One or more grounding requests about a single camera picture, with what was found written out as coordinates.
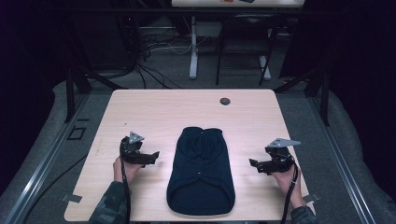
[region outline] handheld controller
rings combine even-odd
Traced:
[[[250,165],[257,167],[257,171],[259,173],[266,173],[268,175],[274,172],[287,172],[295,163],[294,158],[290,155],[287,147],[297,146],[300,144],[301,143],[298,141],[277,138],[265,148],[265,151],[270,154],[272,159],[270,161],[255,161],[253,159],[249,159]]]
[[[120,142],[120,155],[124,161],[131,164],[155,164],[155,161],[160,156],[160,152],[155,152],[151,155],[140,153],[139,149],[142,147],[142,141],[145,138],[131,132],[130,136],[125,136]]]

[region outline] person's arm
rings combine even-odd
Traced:
[[[125,174],[128,184],[131,185],[137,171],[142,167],[139,164],[124,163]],[[126,215],[125,189],[122,183],[122,171],[120,157],[116,158],[113,163],[114,181],[111,182],[107,191],[103,195],[99,204],[93,211],[90,224],[115,224],[122,223]]]
[[[272,173],[279,185],[280,190],[284,195],[287,195],[289,186],[293,179],[294,166],[291,166],[287,172],[284,173]],[[301,170],[298,170],[297,183],[294,186],[294,190],[290,196],[290,205],[293,209],[290,213],[292,224],[317,224],[318,218],[312,212],[311,208],[306,206],[306,202],[303,199],[301,193]]]

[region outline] cable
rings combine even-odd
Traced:
[[[173,85],[175,85],[176,87],[178,87],[179,89],[184,89],[180,86],[178,86],[175,82],[173,82],[171,79],[169,79],[169,77],[163,75],[160,71],[153,69],[153,68],[149,68],[146,67],[145,65],[138,63],[136,65],[136,71],[140,74],[140,76],[143,78],[143,75],[141,73],[141,70],[145,71],[147,74],[149,74],[150,76],[152,76],[156,81],[158,81],[160,84],[163,85],[164,88],[166,89],[172,89],[171,87],[167,86],[164,84],[165,80],[168,80],[170,83],[172,83]],[[160,75],[163,78],[163,81],[160,81],[158,78],[156,78],[151,72],[156,73],[158,75]]]
[[[192,31],[190,29],[189,23],[187,22],[186,18],[183,17],[184,23],[186,23],[187,29],[189,29],[190,35],[192,35]]]
[[[160,42],[157,41],[157,42],[154,42],[154,43],[151,43],[151,44],[147,44],[146,51],[153,51],[155,49],[158,49],[157,47],[159,47],[159,46],[170,46],[172,48],[173,46],[171,44],[176,44],[177,42],[180,42],[180,40],[183,40],[184,38],[185,37],[183,37],[183,36],[175,36],[175,37],[172,37],[170,39],[165,39],[165,40],[160,41]],[[177,46],[177,47],[174,47],[174,48],[188,48],[188,46]]]
[[[160,36],[168,37],[169,35],[166,35],[166,33],[169,30],[173,30],[173,29],[168,29],[163,34],[159,34],[159,35],[158,34],[156,34],[156,35],[148,34],[148,35],[142,36],[143,42],[144,42],[143,44],[146,45],[145,46],[146,54],[148,54],[150,50],[157,48],[157,46],[168,45],[170,43],[176,43],[180,40],[186,39],[186,37],[184,37],[184,36],[173,34],[173,35],[171,35],[170,38],[165,38],[165,39],[159,40],[158,37],[160,37]]]
[[[35,200],[35,202],[32,204],[32,206],[29,208],[29,210],[26,213],[26,216],[23,219],[22,223],[26,223],[27,218],[30,216],[32,213],[33,209],[37,205],[37,203],[41,200],[41,198],[44,196],[45,193],[58,181],[62,176],[64,176],[67,172],[69,172],[71,169],[73,169],[77,164],[79,164],[81,161],[83,161],[85,158],[87,158],[88,153],[85,154],[82,158],[80,158],[78,161],[76,161],[72,166],[70,166],[67,170],[65,170],[63,173],[61,173],[56,179],[54,179],[44,190],[43,192],[38,196],[38,198]]]
[[[206,36],[201,42],[197,43],[197,46],[204,43],[207,39],[208,39],[208,37]],[[172,46],[169,43],[167,43],[166,45],[169,46],[169,48],[150,49],[149,51],[154,51],[154,50],[159,50],[159,49],[171,49],[174,53],[181,55],[181,54],[188,53],[190,51],[190,49],[192,48],[192,44],[190,44],[189,46],[176,46],[176,47]],[[187,48],[187,49],[183,52],[178,52],[175,50],[175,49],[185,49],[185,48]]]
[[[297,178],[298,178],[298,166],[296,163],[294,163],[293,180],[290,183],[288,194],[286,195],[285,207],[283,208],[283,216],[282,216],[282,220],[280,222],[281,224],[284,224],[286,222],[286,216],[287,216],[288,210],[289,210],[290,197],[291,197],[291,194],[293,193],[294,187],[297,183]]]
[[[104,77],[106,79],[112,79],[112,78],[117,78],[117,77],[125,77],[126,75],[130,74],[132,71],[134,71],[134,66],[128,67],[123,69],[121,72],[112,74],[112,75],[100,75],[101,77]]]
[[[140,71],[140,64],[139,64],[139,63],[136,65],[136,69],[135,69],[135,70],[136,70],[137,73],[139,73],[140,77],[142,78],[142,81],[143,81],[143,89],[145,90],[145,89],[147,88],[146,80],[145,80],[145,78],[143,77],[142,71]]]
[[[129,224],[129,217],[131,216],[131,193],[129,192],[128,180],[125,174],[124,158],[120,157],[120,160],[121,160],[121,171],[122,171],[122,183],[125,190],[125,200],[126,200],[125,223]]]

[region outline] human hand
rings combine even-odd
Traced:
[[[295,166],[293,165],[290,167],[290,169],[287,172],[272,173],[272,175],[276,179],[277,184],[279,185],[280,190],[283,192],[283,194],[285,196],[288,194],[291,181],[293,180],[294,169],[295,169]],[[302,193],[301,193],[301,170],[300,169],[298,169],[297,183],[295,184],[294,190],[290,196],[290,204],[293,209],[306,205],[306,202],[304,201]]]
[[[125,175],[128,181],[128,185],[130,185],[134,178],[136,177],[137,171],[142,167],[142,164],[131,164],[128,162],[124,163]],[[122,183],[122,170],[121,170],[121,158],[117,157],[113,163],[114,170],[114,181],[118,181]]]

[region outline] wooden table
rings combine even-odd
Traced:
[[[222,105],[221,98],[231,100]],[[185,127],[219,128],[227,143],[235,205],[220,216],[185,216],[166,202],[177,139]],[[156,164],[139,171],[131,186],[133,221],[280,220],[285,197],[275,179],[259,174],[248,159],[269,161],[265,147],[290,139],[276,96],[270,90],[122,90],[114,91],[74,190],[68,221],[88,220],[113,180],[112,163],[120,140],[133,131],[144,136],[141,153],[160,151]],[[297,160],[293,147],[290,153]],[[303,195],[308,191],[302,176]]]

